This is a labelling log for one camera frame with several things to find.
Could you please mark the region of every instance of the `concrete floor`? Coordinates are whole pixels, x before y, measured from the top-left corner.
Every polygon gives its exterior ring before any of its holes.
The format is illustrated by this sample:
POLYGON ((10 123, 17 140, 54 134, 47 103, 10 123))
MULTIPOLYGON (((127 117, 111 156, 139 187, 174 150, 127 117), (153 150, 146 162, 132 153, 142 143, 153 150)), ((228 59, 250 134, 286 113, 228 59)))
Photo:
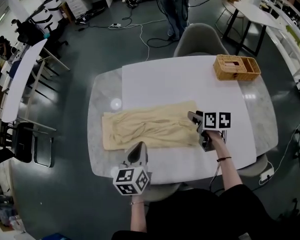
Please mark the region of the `concrete floor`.
MULTIPOLYGON (((190 0, 190 3, 195 5, 202 1, 190 0)), ((221 0, 211 0, 203 6, 191 8, 189 21, 214 26, 222 11, 221 0)), ((93 26, 109 26, 112 23, 124 26, 126 22, 121 18, 129 13, 130 9, 118 0, 90 23, 93 26)), ((164 18, 155 1, 142 3, 132 12, 135 24, 164 18)), ((226 29, 227 20, 227 16, 221 17, 218 23, 221 29, 226 29)), ((235 25, 238 30, 241 29, 240 20, 235 25)), ((75 25, 67 27, 63 39, 70 45, 60 51, 61 60, 71 71, 58 69, 61 76, 49 81, 58 93, 40 88, 51 100, 36 95, 30 113, 33 120, 57 128, 53 167, 12 161, 17 208, 26 230, 36 239, 57 232, 73 240, 110 239, 115 231, 130 227, 129 198, 117 193, 112 179, 95 176, 91 170, 87 141, 88 105, 98 74, 142 62, 147 58, 148 49, 139 39, 140 27, 125 30, 95 27, 76 31, 79 28, 75 25)), ((259 27, 251 29, 260 31, 259 27)), ((142 38, 145 41, 149 38, 166 39, 166 33, 166 21, 148 24, 143 27, 142 38)), ((234 31, 231 36, 239 38, 234 31)), ((247 44, 255 46, 257 41, 258 35, 249 33, 247 44)), ((230 54, 234 54, 234 47, 227 43, 224 45, 230 54)), ((173 43, 160 49, 151 48, 149 60, 172 57, 176 46, 177 43, 173 43)), ((268 35, 265 35, 256 60, 276 114, 279 143, 267 156, 277 168, 291 134, 300 123, 300 98, 288 67, 268 35)), ((20 114, 23 110, 24 105, 21 105, 20 114)), ((41 138, 40 141, 41 146, 48 144, 48 139, 41 138)), ((300 169, 298 161, 292 160, 295 151, 292 144, 273 179, 255 192, 274 219, 292 209, 293 198, 298 198, 300 207, 300 169)), ((47 152, 40 152, 39 156, 41 162, 47 162, 47 152)), ((209 181, 200 180, 196 184, 199 188, 208 189, 209 181)), ((258 186, 259 177, 243 178, 243 181, 254 189, 258 186)), ((218 177, 213 189, 220 187, 222 182, 218 177)))

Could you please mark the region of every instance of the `jeans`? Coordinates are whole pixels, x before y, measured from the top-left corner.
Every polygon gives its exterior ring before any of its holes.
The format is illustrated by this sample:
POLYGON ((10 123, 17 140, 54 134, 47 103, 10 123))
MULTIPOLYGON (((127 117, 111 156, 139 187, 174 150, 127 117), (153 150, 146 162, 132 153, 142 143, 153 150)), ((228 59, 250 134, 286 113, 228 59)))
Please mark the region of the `jeans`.
POLYGON ((189 0, 159 0, 161 9, 168 20, 168 36, 174 39, 181 38, 188 26, 189 0))

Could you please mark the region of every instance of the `white table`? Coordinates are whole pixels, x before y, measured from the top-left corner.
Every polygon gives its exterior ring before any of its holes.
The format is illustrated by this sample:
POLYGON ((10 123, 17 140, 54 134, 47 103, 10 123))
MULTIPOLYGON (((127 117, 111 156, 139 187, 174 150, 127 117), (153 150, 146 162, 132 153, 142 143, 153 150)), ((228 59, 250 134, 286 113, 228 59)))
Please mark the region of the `white table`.
MULTIPOLYGON (((70 70, 67 66, 65 66, 61 61, 59 61, 55 56, 53 56, 48 50, 46 50, 44 48, 44 45, 46 44, 47 39, 44 39, 38 43, 36 43, 34 46, 32 46, 31 48, 29 48, 29 50, 26 51, 24 57, 21 60, 21 63, 13 77, 13 80, 11 82, 11 86, 9 89, 9 93, 5 99, 4 105, 3 105, 3 109, 2 109, 2 115, 1 115, 1 119, 3 122, 5 123, 10 123, 13 122, 17 119, 18 117, 18 111, 19 111, 19 105, 28 81, 28 78, 32 72, 32 69, 34 67, 34 65, 37 62, 37 58, 39 56, 39 54, 41 53, 42 50, 45 50, 46 53, 49 54, 49 57, 52 57, 53 59, 55 59, 57 62, 59 62, 66 70, 70 70)), ((25 111, 25 116, 24 117, 19 117, 22 120, 28 121, 30 123, 36 124, 38 126, 41 127, 45 127, 47 129, 50 129, 52 131, 56 131, 56 129, 36 123, 34 121, 30 121, 28 119, 29 116, 29 110, 30 110, 30 106, 33 100, 33 96, 35 94, 38 82, 39 82, 39 78, 42 74, 42 71, 44 69, 45 63, 47 58, 44 58, 41 65, 40 65, 40 69, 37 73, 37 75, 35 76, 35 81, 33 83, 32 86, 32 90, 30 92, 30 98, 28 100, 27 103, 27 108, 25 111)))
MULTIPOLYGON (((191 69, 194 67, 199 67, 203 71, 211 70, 214 61, 215 56, 190 56, 157 60, 155 61, 155 63, 158 63, 156 64, 157 69, 155 72, 157 76, 158 71, 161 69, 158 68, 160 67, 160 62, 166 62, 164 66, 176 70, 177 75, 178 67, 185 67, 185 65, 187 65, 187 69, 189 69, 189 74, 191 74, 191 69)), ((142 65, 143 63, 137 63, 135 66, 138 69, 142 69, 142 65)), ((87 120, 88 150, 92 171, 98 176, 111 177, 111 169, 127 160, 124 150, 106 151, 103 148, 102 141, 103 133, 101 118, 104 112, 115 113, 122 109, 118 108, 116 110, 115 107, 112 106, 115 99, 123 99, 122 70, 117 69, 98 75, 95 78, 91 91, 87 120)), ((166 75, 165 78, 161 77, 156 84, 162 86, 163 81, 166 81, 167 78, 170 79, 169 76, 166 75)), ((206 90, 202 85, 197 85, 198 81, 195 82, 196 84, 193 85, 193 88, 197 88, 198 93, 206 90)), ((255 143, 255 149, 253 148, 254 150, 250 153, 247 152, 247 154, 245 154, 246 157, 242 157, 241 155, 238 156, 237 154, 234 155, 236 156, 234 159, 236 165, 238 166, 240 164, 241 166, 245 166, 244 163, 246 163, 246 165, 253 163, 256 160, 256 155, 260 156, 278 144, 278 128, 271 98, 262 77, 259 76, 252 82, 239 82, 239 87, 248 111, 255 143)), ((177 93, 177 91, 174 89, 169 93, 161 93, 161 95, 172 97, 174 96, 173 93, 177 93)), ((154 98, 153 95, 149 97, 142 95, 142 97, 145 101, 149 101, 150 99, 153 100, 154 98)), ((161 168, 162 174, 153 174, 152 183, 178 183, 211 177, 217 168, 216 157, 211 154, 202 158, 203 154, 201 152, 199 152, 197 156, 198 157, 191 154, 191 158, 188 160, 175 156, 175 161, 163 161, 158 165, 161 168)), ((149 154, 149 165, 151 161, 153 161, 153 157, 149 154)))
POLYGON ((261 48, 261 44, 263 42, 263 39, 264 39, 264 36, 266 33, 267 26, 278 29, 278 30, 281 30, 282 26, 280 24, 278 24, 277 22, 275 22, 269 13, 266 13, 265 11, 259 9, 254 4, 251 4, 249 2, 239 1, 239 2, 234 2, 233 6, 235 7, 235 12, 234 12, 232 19, 223 35, 223 39, 237 45, 237 49, 236 49, 236 53, 235 53, 236 55, 239 54, 241 48, 245 48, 248 52, 252 53, 255 56, 258 56, 258 53, 261 48), (228 37, 228 34, 229 34, 239 12, 242 13, 249 20, 240 43, 238 43, 238 42, 234 41, 233 39, 231 39, 230 37, 228 37), (255 51, 251 50, 249 47, 244 45, 244 41, 248 34, 251 23, 263 25, 262 31, 260 34, 260 38, 259 38, 259 42, 257 44, 255 51))

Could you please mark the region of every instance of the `marble tabletop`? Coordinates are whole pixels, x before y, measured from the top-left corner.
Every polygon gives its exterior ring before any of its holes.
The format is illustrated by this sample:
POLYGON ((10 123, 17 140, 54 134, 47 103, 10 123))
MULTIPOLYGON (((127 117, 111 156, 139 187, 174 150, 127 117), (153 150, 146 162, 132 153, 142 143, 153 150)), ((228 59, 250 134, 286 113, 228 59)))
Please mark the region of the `marble tabletop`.
MULTIPOLYGON (((256 154, 260 156, 278 144, 274 107, 261 76, 254 81, 239 81, 239 86, 250 117, 256 154)), ((95 78, 88 108, 87 140, 91 168, 97 176, 111 178, 111 169, 127 159, 124 150, 104 150, 102 140, 102 116, 104 112, 121 111, 121 100, 121 68, 95 78)))

